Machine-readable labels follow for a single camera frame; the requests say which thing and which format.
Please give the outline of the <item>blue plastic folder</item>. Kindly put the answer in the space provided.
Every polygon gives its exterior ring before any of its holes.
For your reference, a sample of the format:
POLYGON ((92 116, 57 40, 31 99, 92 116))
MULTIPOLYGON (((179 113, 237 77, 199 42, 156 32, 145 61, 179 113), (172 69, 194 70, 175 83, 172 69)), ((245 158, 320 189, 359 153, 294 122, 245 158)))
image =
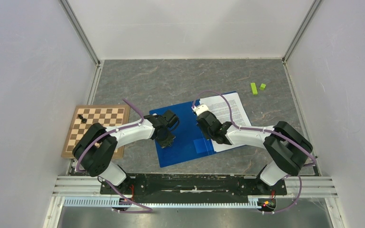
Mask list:
MULTIPOLYGON (((239 94, 236 91, 233 91, 225 93, 223 96, 228 100, 231 106, 235 124, 251 125, 239 94)), ((228 107, 223 98, 219 95, 201 98, 195 102, 195 106, 200 104, 207 105, 221 123, 230 121, 228 107)), ((176 138, 173 140, 171 147, 162 149, 159 143, 155 143, 161 168, 243 146, 242 144, 217 144, 214 140, 207 140, 199 127, 196 126, 197 121, 196 115, 192 111, 192 102, 153 109, 149 111, 149 114, 160 115, 167 110, 174 112, 179 118, 180 123, 172 133, 176 138)))

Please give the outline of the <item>wooden chessboard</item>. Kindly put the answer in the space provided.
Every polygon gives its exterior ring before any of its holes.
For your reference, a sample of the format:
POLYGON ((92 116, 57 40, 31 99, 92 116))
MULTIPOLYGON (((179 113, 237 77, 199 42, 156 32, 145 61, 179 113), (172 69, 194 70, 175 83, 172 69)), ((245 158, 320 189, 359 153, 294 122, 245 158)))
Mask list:
POLYGON ((76 106, 61 157, 74 158, 72 150, 92 124, 100 123, 104 127, 121 126, 129 122, 129 114, 130 106, 124 104, 76 106), (78 114, 83 115, 87 119, 87 123, 81 123, 77 117, 78 114))

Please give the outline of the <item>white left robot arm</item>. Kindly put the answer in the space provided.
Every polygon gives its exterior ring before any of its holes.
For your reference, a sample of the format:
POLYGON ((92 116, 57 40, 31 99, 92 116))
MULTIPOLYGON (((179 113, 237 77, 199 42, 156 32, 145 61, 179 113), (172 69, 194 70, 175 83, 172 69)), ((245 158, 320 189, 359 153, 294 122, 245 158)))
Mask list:
POLYGON ((101 177, 112 184, 119 194, 129 191, 128 174, 112 162, 115 150, 140 140, 153 140, 161 148, 170 147, 175 139, 173 131, 180 123, 177 115, 167 110, 164 114, 142 116, 140 120, 115 127, 92 124, 74 147, 77 172, 101 177))

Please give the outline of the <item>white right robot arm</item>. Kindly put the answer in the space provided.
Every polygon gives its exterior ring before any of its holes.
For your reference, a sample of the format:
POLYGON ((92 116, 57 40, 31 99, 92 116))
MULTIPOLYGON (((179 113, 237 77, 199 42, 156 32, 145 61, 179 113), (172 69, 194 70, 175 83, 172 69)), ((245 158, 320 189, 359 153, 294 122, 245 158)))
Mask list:
POLYGON ((258 174, 255 186, 267 194, 282 178, 296 176, 311 157, 312 144, 290 124, 279 121, 268 127, 236 127, 221 123, 210 111, 195 111, 197 126, 206 139, 222 145, 248 145, 265 149, 272 158, 258 174))

